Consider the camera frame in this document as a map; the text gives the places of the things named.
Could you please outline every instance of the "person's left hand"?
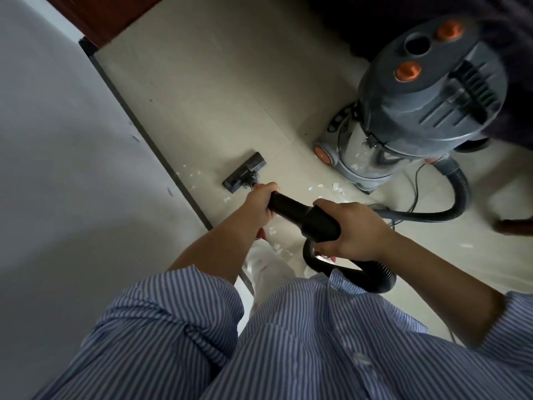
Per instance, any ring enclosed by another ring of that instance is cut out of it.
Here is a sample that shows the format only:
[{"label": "person's left hand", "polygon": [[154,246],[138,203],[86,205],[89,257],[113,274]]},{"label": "person's left hand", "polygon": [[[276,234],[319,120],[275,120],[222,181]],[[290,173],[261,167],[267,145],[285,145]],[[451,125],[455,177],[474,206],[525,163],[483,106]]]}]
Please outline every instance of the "person's left hand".
[{"label": "person's left hand", "polygon": [[255,189],[248,194],[243,206],[240,208],[244,212],[244,216],[249,216],[257,222],[257,228],[266,226],[274,217],[274,213],[267,208],[268,202],[270,201],[270,194],[273,191],[279,191],[276,182],[256,185]]}]

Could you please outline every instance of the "dark purple fabric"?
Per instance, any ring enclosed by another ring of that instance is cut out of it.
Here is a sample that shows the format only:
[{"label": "dark purple fabric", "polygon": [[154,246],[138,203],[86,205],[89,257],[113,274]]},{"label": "dark purple fabric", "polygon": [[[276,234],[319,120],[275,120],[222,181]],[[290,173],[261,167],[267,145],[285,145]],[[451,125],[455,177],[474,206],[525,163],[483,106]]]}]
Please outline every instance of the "dark purple fabric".
[{"label": "dark purple fabric", "polygon": [[502,112],[484,132],[533,149],[533,0],[308,0],[326,25],[372,60],[411,27],[447,14],[479,20],[482,38],[500,55],[509,76]]}]

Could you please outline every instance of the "white wall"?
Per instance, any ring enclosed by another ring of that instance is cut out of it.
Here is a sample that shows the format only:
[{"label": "white wall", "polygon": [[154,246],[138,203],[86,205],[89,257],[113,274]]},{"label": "white wall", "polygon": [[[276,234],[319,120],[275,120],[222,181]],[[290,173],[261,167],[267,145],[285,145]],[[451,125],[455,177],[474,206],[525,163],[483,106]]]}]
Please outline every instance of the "white wall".
[{"label": "white wall", "polygon": [[25,400],[205,228],[77,44],[0,0],[0,50],[0,398]]},{"label": "white wall", "polygon": [[77,42],[83,38],[83,33],[66,19],[52,4],[46,0],[24,0],[33,10],[42,15],[50,24],[67,38]]}]

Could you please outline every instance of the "hand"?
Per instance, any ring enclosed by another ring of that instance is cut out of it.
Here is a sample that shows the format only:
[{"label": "hand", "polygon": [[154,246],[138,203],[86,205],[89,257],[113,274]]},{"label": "hand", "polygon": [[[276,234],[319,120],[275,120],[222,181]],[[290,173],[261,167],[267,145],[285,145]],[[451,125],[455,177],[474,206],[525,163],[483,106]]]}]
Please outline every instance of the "hand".
[{"label": "hand", "polygon": [[314,205],[332,216],[341,226],[340,237],[333,242],[315,244],[322,255],[359,261],[380,261],[392,237],[396,235],[368,206],[357,203],[336,204],[317,199]]},{"label": "hand", "polygon": [[257,222],[257,228],[266,226],[274,216],[274,213],[270,211],[268,202],[270,201],[270,194],[273,191],[279,191],[279,187],[276,182],[270,182],[268,184],[256,185],[255,189],[246,197],[242,210],[245,214],[254,221]]}]

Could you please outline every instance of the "vacuum hose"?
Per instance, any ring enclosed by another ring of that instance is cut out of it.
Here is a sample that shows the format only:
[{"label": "vacuum hose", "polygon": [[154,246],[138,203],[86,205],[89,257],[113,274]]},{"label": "vacuum hose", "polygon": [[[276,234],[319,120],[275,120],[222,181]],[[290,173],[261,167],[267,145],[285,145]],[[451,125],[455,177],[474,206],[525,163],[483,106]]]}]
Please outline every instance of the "vacuum hose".
[{"label": "vacuum hose", "polygon": [[391,219],[393,222],[408,220],[412,222],[438,223],[459,217],[470,205],[472,194],[466,176],[463,174],[457,161],[451,157],[442,158],[433,163],[433,166],[443,174],[454,189],[455,202],[453,206],[443,212],[413,213],[390,211],[388,209],[375,209],[382,218]]},{"label": "vacuum hose", "polygon": [[318,206],[306,206],[288,196],[273,192],[268,208],[296,224],[307,238],[303,246],[305,263],[316,272],[330,276],[337,268],[350,282],[371,293],[384,293],[396,283],[396,275],[376,261],[352,261],[361,270],[339,267],[315,257],[314,243],[337,240],[341,235],[338,222]]}]

